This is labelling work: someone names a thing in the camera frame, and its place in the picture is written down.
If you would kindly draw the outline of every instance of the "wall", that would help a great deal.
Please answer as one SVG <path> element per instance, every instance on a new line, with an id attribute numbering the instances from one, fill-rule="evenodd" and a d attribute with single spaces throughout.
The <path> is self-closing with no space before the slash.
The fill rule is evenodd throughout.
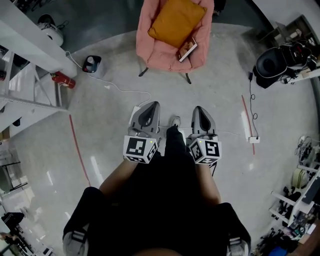
<path id="1" fill-rule="evenodd" d="M 320 40 L 320 7 L 315 0 L 253 0 L 267 19 L 289 24 L 300 15 L 304 15 L 314 33 Z"/>

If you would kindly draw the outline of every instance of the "pink armchair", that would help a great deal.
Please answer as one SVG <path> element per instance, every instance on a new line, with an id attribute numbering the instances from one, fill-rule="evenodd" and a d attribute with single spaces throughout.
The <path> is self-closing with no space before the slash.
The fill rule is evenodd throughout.
<path id="1" fill-rule="evenodd" d="M 207 10 L 202 20 L 191 33 L 198 46 L 189 55 L 189 58 L 186 58 L 182 62 L 179 62 L 177 59 L 177 48 L 156 40 L 148 34 L 149 29 L 166 1 L 144 0 L 136 32 L 136 54 L 144 60 L 146 69 L 139 74 L 139 77 L 142 77 L 149 68 L 156 68 L 170 72 L 185 73 L 188 83 L 191 84 L 188 73 L 206 63 L 212 15 L 214 12 L 214 0 L 191 0 L 202 7 L 206 7 Z"/>

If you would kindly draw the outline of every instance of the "chair leg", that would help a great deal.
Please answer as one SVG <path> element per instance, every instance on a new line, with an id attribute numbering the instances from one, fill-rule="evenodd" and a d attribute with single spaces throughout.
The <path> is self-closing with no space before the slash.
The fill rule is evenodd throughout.
<path id="1" fill-rule="evenodd" d="M 148 71 L 148 67 L 145 68 L 144 71 L 142 71 L 140 74 L 139 74 L 139 77 L 142 77 L 147 71 Z"/>
<path id="2" fill-rule="evenodd" d="M 186 77 L 187 82 L 191 85 L 191 80 L 190 80 L 190 78 L 189 78 L 188 73 L 185 73 L 185 77 Z"/>

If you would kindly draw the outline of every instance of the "book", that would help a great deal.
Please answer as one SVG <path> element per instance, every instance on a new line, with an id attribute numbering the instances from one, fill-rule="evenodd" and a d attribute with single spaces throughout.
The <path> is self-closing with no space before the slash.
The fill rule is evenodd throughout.
<path id="1" fill-rule="evenodd" d="M 178 51 L 179 62 L 182 62 L 197 46 L 193 37 L 187 39 Z"/>

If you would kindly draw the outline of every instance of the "orange cushion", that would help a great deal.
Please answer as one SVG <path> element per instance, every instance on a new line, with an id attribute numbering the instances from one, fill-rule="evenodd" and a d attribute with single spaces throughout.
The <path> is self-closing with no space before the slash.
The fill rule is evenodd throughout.
<path id="1" fill-rule="evenodd" d="M 191 0 L 168 0 L 148 34 L 154 39 L 180 48 L 206 11 L 207 8 Z"/>

